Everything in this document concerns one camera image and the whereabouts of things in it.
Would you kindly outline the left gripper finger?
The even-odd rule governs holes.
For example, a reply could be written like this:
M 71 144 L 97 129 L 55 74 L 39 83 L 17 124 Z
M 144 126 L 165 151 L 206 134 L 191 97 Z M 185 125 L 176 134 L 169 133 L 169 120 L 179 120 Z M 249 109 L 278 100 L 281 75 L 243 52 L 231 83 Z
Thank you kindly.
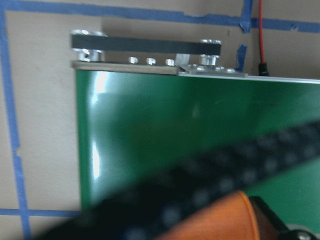
M 250 196 L 260 240 L 319 240 L 318 234 L 304 226 L 285 224 L 259 196 Z

